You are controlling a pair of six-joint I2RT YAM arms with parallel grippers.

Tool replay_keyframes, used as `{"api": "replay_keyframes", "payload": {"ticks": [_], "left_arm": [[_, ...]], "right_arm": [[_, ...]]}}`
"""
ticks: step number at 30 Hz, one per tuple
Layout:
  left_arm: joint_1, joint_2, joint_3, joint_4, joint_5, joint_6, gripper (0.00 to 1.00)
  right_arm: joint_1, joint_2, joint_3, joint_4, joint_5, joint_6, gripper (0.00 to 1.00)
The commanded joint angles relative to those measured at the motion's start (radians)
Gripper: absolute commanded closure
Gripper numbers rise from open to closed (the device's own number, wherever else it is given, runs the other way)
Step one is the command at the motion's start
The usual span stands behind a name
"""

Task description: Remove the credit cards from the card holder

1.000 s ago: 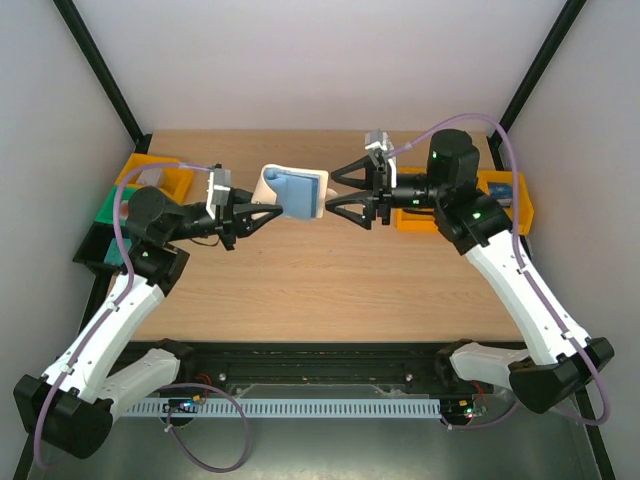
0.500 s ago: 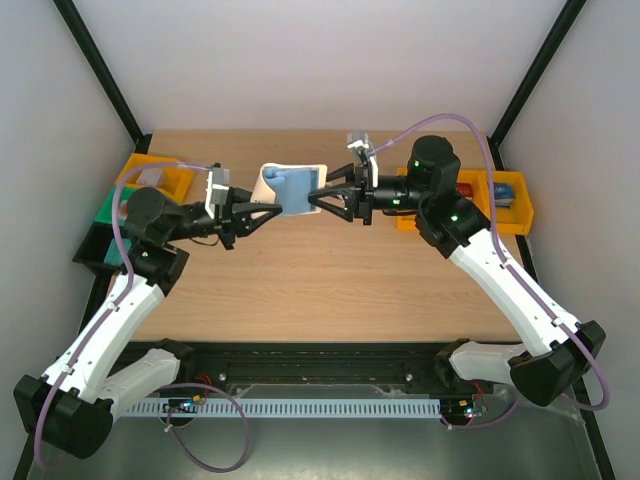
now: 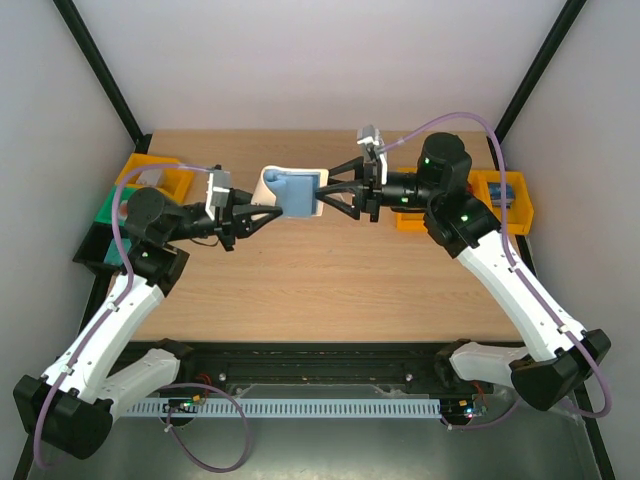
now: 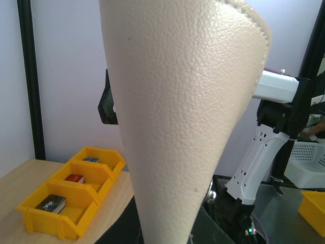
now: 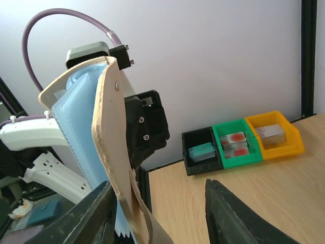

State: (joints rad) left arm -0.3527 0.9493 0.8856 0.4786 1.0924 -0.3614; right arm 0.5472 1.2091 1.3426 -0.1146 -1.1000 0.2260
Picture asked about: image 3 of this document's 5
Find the white card holder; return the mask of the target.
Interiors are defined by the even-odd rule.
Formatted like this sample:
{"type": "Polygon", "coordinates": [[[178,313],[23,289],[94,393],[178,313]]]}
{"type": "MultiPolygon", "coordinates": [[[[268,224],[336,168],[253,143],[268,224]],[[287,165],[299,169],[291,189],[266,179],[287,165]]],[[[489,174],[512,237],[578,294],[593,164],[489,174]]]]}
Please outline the white card holder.
{"type": "Polygon", "coordinates": [[[311,218],[323,214],[316,192],[328,185],[327,169],[265,166],[258,178],[251,204],[277,206],[285,218],[311,218]]]}

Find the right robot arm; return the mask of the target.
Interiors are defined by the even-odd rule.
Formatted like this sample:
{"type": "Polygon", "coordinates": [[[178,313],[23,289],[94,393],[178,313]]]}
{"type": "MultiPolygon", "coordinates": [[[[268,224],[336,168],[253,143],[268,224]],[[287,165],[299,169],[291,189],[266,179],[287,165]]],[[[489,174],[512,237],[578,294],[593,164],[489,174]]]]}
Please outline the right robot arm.
{"type": "Polygon", "coordinates": [[[455,392],[469,381],[512,388],[547,411],[595,372],[611,347],[542,287],[511,245],[498,217],[468,189],[472,159],[456,135],[423,143],[414,172],[389,172],[377,135],[359,139],[361,156],[334,167],[315,197],[353,219],[377,221],[381,208],[420,213],[428,235],[471,272],[516,327],[521,348],[459,340],[436,357],[436,379],[455,392]]]}

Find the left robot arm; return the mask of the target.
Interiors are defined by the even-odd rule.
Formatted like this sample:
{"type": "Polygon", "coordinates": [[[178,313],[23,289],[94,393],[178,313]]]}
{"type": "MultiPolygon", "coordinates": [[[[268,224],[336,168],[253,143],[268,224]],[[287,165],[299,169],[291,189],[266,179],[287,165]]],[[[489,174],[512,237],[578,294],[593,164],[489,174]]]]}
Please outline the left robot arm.
{"type": "Polygon", "coordinates": [[[159,190],[137,190],[127,202],[126,230],[136,244],[123,259],[104,303],[70,347],[41,375],[24,376],[13,395],[33,437],[36,465],[50,467],[49,444],[77,459],[93,455],[113,424],[178,377],[186,347],[165,340],[117,373],[116,360],[142,322],[168,296],[189,258],[171,241],[216,236],[225,250],[279,217],[280,207],[252,203],[248,192],[217,187],[211,202],[181,206],[159,190]]]}

